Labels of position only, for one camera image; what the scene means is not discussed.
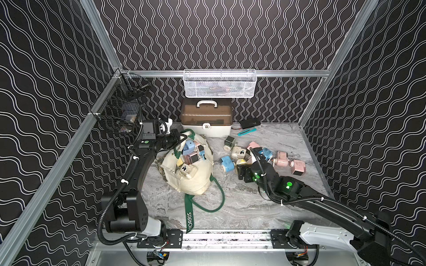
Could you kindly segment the blue rounded pencil sharpener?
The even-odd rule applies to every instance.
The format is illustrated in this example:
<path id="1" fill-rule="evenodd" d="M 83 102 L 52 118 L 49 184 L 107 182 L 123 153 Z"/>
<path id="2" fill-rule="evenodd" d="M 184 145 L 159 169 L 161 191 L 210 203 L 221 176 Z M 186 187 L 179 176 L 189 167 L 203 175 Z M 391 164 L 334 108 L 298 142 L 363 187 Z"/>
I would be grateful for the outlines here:
<path id="1" fill-rule="evenodd" d="M 235 163 L 230 156 L 224 156 L 220 159 L 223 172 L 228 173 L 235 170 Z"/>

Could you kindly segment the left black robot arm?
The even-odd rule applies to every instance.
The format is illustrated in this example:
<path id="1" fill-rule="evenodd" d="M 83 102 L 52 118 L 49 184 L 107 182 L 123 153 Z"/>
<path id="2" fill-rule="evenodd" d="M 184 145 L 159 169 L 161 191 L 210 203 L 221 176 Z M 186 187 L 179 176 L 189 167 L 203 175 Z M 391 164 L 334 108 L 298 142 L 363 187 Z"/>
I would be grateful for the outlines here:
<path id="1" fill-rule="evenodd" d="M 142 187 L 149 168 L 163 151 L 170 151 L 187 140 L 187 135 L 173 129 L 169 134 L 140 134 L 129 146 L 130 162 L 120 183 L 101 198 L 102 212 L 97 237 L 107 246 L 137 243 L 144 238 L 166 241 L 166 228 L 161 220 L 149 216 L 142 197 Z"/>

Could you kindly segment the cream tote bag green handles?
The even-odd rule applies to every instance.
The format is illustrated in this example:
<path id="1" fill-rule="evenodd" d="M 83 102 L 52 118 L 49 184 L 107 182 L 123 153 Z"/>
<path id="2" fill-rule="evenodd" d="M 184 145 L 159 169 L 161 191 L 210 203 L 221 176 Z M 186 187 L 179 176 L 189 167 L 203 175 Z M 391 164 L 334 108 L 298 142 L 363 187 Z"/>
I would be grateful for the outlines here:
<path id="1" fill-rule="evenodd" d="M 177 192 L 184 194 L 186 233 L 195 227 L 194 207 L 207 213 L 221 210 L 225 203 L 225 193 L 213 176 L 214 155 L 206 138 L 191 129 L 181 132 L 181 144 L 174 146 L 165 155 L 161 169 L 167 183 Z M 194 200 L 204 194 L 215 183 L 221 193 L 221 203 L 214 209 L 203 207 Z"/>

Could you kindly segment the cream cartoon pencil sharpener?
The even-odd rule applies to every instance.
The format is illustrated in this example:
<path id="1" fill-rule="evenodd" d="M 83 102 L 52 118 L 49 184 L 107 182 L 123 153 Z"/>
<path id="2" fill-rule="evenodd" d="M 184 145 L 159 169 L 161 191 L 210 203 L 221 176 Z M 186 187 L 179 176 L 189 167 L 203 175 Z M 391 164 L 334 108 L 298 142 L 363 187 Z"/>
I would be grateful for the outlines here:
<path id="1" fill-rule="evenodd" d="M 183 164 L 179 168 L 179 172 L 180 172 L 181 177 L 186 178 L 188 180 L 195 177 L 195 175 L 197 174 L 197 171 L 198 171 L 197 167 L 195 167 L 193 165 L 188 165 L 188 164 Z"/>

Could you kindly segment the green pencil sharpener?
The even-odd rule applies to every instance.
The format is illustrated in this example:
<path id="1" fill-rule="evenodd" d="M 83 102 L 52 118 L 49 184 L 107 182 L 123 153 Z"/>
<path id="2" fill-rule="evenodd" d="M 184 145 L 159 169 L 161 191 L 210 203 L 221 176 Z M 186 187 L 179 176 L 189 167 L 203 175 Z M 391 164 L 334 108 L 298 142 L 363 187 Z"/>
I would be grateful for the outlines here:
<path id="1" fill-rule="evenodd" d="M 232 136 L 228 136 L 224 141 L 224 150 L 229 152 L 236 145 L 236 139 Z"/>

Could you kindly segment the blue square pencil sharpener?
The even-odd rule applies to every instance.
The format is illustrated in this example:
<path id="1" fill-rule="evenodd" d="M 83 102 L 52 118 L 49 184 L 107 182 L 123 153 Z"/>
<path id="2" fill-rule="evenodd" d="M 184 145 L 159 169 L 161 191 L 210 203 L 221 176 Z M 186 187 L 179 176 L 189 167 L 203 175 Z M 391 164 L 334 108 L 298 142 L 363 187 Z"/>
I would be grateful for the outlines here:
<path id="1" fill-rule="evenodd" d="M 273 152 L 265 147 L 261 150 L 261 154 L 265 157 L 267 162 L 269 162 L 274 156 Z"/>

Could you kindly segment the yellow pencil sharpener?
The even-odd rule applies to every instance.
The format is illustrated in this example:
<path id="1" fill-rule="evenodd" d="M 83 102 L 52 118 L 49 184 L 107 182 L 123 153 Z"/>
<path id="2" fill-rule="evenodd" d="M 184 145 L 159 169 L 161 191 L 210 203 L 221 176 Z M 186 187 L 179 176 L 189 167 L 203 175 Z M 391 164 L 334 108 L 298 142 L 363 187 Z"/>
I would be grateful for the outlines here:
<path id="1" fill-rule="evenodd" d="M 242 167 L 246 167 L 247 161 L 244 159 L 238 159 L 235 163 L 235 168 L 237 169 L 237 171 L 239 171 Z"/>

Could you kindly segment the pink square pencil sharpener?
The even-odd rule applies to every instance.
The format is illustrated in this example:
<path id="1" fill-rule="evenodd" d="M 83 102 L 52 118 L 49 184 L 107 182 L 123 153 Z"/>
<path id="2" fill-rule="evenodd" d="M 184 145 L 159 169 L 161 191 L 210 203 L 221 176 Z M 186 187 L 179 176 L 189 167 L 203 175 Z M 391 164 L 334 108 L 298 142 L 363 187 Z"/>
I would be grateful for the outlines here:
<path id="1" fill-rule="evenodd" d="M 293 175 L 302 176 L 306 172 L 306 164 L 301 160 L 292 160 L 290 162 L 291 172 Z"/>

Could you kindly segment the pink round pencil sharpener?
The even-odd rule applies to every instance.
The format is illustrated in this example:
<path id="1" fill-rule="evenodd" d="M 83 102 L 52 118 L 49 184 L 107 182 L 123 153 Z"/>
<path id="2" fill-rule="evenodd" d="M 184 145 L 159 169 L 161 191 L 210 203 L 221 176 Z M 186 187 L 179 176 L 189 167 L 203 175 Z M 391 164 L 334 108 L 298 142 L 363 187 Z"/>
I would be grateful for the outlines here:
<path id="1" fill-rule="evenodd" d="M 276 157 L 273 158 L 272 161 L 274 167 L 289 167 L 292 164 L 291 160 L 288 158 L 288 153 L 283 151 L 278 151 Z"/>

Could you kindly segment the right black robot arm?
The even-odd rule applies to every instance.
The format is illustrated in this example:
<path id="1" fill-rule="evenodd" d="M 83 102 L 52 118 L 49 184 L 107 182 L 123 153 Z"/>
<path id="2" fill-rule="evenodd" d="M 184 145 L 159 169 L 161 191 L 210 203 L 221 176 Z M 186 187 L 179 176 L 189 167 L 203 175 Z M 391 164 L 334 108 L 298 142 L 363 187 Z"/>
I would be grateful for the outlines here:
<path id="1" fill-rule="evenodd" d="M 355 253 L 372 266 L 405 263 L 391 255 L 394 241 L 412 251 L 422 264 L 426 257 L 403 238 L 391 231 L 388 216 L 383 212 L 360 212 L 327 197 L 304 182 L 279 176 L 261 148 L 251 149 L 253 163 L 237 164 L 239 179 L 253 182 L 266 193 L 268 200 L 283 206 L 296 206 L 313 212 L 335 223 L 336 227 L 315 228 L 307 222 L 295 220 L 285 239 L 294 247 L 335 246 Z"/>

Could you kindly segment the cream white pencil sharpener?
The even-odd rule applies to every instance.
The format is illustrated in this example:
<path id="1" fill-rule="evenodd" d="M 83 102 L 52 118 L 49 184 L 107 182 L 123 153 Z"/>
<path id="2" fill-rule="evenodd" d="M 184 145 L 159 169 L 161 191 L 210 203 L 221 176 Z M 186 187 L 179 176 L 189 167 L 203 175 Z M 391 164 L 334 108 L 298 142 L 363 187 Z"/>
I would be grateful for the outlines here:
<path id="1" fill-rule="evenodd" d="M 244 159 L 246 157 L 246 154 L 247 154 L 247 149 L 240 146 L 234 146 L 231 151 L 231 159 L 233 161 Z"/>

